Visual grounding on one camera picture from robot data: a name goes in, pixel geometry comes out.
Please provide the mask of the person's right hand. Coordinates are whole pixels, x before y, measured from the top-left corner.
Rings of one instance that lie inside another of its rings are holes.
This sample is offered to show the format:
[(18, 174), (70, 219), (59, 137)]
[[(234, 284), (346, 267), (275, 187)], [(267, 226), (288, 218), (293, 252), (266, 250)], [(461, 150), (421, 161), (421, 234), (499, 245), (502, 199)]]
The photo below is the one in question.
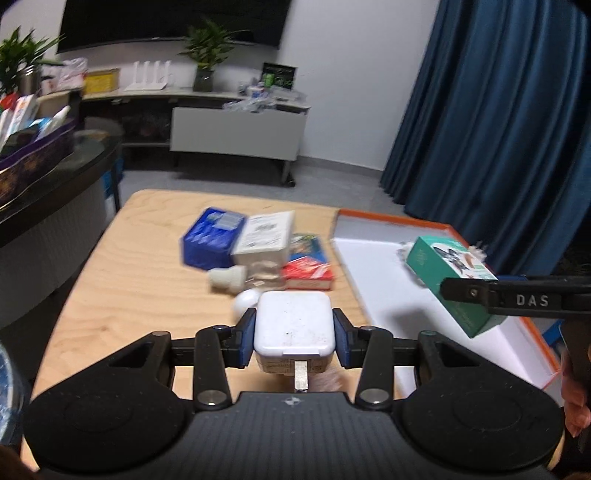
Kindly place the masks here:
[(571, 436), (576, 438), (590, 426), (590, 409), (587, 406), (586, 388), (574, 378), (571, 358), (567, 351), (562, 353), (561, 374), (565, 425)]

